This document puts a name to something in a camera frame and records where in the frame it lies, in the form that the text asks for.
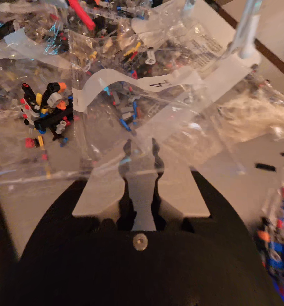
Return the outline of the crumpled clear plastic bag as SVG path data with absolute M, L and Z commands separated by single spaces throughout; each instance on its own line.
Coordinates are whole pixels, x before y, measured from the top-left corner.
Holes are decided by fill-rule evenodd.
M 284 185 L 270 189 L 261 210 L 255 242 L 263 266 L 284 291 Z

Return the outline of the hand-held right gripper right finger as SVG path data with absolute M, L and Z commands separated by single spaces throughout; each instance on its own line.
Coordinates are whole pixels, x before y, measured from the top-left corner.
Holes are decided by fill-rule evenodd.
M 152 155 L 157 172 L 151 213 L 156 231 L 168 227 L 189 228 L 187 219 L 205 219 L 210 211 L 188 166 L 175 153 L 152 138 Z

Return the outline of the white shelf bracket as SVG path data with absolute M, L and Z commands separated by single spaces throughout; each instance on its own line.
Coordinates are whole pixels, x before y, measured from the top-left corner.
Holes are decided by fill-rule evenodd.
M 250 58 L 255 51 L 255 35 L 260 20 L 262 0 L 247 0 L 233 37 L 230 53 L 238 52 L 240 59 Z

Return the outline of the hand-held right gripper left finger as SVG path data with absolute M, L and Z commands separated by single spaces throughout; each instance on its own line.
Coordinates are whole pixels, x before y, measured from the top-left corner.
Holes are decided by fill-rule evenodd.
M 132 140 L 122 141 L 94 166 L 72 212 L 74 217 L 111 219 L 119 230 L 132 230 L 136 211 L 126 178 L 131 147 Z

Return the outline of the clear bag white strip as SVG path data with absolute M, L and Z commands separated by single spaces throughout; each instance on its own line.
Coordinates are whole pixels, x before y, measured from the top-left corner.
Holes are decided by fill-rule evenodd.
M 221 98 L 243 73 L 222 64 L 223 48 L 201 23 L 191 28 L 178 23 L 162 31 L 144 31 L 147 39 L 164 34 L 156 49 L 142 49 L 138 62 L 127 66 L 151 68 L 149 76 L 129 76 L 103 68 L 72 87 L 74 114 L 81 123 L 75 136 L 83 160 L 93 167 L 122 141 L 132 140 L 128 176 L 157 173 L 152 138 L 181 158 L 190 168 L 227 151 L 238 174 L 245 168 L 216 131 L 209 107 Z

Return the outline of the black orange lego assembly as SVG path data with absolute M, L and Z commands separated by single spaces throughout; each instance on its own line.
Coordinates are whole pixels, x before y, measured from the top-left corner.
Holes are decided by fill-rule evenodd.
M 36 94 L 27 83 L 22 83 L 22 90 L 20 111 L 24 124 L 41 135 L 50 130 L 52 141 L 64 139 L 65 129 L 74 120 L 73 97 L 64 96 L 66 83 L 50 82 L 43 94 Z

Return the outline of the yellow lego axle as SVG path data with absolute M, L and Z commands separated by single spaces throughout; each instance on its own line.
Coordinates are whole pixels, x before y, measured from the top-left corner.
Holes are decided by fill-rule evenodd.
M 50 168 L 50 164 L 48 160 L 48 153 L 44 146 L 43 137 L 38 136 L 38 141 L 39 141 L 39 145 L 41 149 L 41 157 L 42 157 L 42 160 L 44 161 L 44 169 L 45 169 L 46 178 L 51 179 L 51 168 Z

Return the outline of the large clear lego parts bag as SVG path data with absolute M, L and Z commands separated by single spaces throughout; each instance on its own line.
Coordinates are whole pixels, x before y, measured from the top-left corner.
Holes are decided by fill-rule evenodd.
M 284 95 L 253 70 L 209 108 L 220 137 L 230 144 L 271 134 L 284 139 Z

